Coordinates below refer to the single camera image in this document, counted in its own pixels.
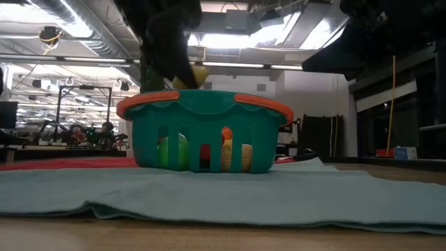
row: red mat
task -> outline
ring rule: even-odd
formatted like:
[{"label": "red mat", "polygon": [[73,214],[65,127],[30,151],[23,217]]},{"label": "red mat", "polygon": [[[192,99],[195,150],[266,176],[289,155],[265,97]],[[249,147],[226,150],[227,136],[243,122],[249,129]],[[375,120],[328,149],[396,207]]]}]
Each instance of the red mat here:
[{"label": "red mat", "polygon": [[133,158],[53,159],[0,166],[0,171],[138,167]]}]

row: teal cloth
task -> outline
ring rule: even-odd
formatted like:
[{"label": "teal cloth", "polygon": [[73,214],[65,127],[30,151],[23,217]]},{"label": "teal cloth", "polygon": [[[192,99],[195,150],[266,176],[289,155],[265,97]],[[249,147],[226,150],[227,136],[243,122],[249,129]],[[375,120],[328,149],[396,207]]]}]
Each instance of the teal cloth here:
[{"label": "teal cloth", "polygon": [[58,216],[92,210],[139,219],[446,234],[446,187],[338,171],[320,160],[268,174],[161,169],[0,172],[0,215]]}]

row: computer monitor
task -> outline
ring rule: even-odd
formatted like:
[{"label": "computer monitor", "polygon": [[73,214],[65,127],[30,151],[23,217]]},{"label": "computer monitor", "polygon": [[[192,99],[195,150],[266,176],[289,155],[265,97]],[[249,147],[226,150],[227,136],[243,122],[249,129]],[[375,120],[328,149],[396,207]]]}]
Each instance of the computer monitor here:
[{"label": "computer monitor", "polygon": [[18,102],[0,102],[0,129],[15,129]]}]

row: teal plastic basket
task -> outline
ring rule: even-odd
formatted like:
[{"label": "teal plastic basket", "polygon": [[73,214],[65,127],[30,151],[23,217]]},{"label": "teal plastic basket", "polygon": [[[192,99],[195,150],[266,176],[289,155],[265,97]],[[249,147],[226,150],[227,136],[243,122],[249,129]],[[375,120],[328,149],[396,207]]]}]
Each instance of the teal plastic basket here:
[{"label": "teal plastic basket", "polygon": [[[293,110],[274,100],[227,91],[180,90],[139,94],[121,101],[117,114],[133,121],[133,152],[140,167],[160,167],[157,143],[168,138],[168,169],[181,170],[178,134],[189,142],[189,170],[221,172],[222,129],[233,133],[230,172],[241,172],[242,144],[252,145],[249,172],[267,172],[275,159],[279,127]],[[210,167],[200,169],[200,147],[210,145]]]}]

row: yellow toy fruit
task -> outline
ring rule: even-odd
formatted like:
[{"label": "yellow toy fruit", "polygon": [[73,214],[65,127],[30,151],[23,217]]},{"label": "yellow toy fruit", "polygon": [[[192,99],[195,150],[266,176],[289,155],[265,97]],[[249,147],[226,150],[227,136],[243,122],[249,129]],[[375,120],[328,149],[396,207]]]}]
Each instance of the yellow toy fruit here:
[{"label": "yellow toy fruit", "polygon": [[[196,66],[193,66],[192,70],[194,71],[195,79],[197,80],[198,89],[200,89],[205,83],[206,78],[209,76],[209,72],[204,67],[196,67]],[[175,89],[182,89],[182,90],[189,89],[177,77],[174,78],[173,86]]]},{"label": "yellow toy fruit", "polygon": [[[223,172],[229,172],[232,159],[232,140],[225,140],[222,146],[222,167]],[[249,172],[252,165],[252,145],[242,144],[242,172]]]}]

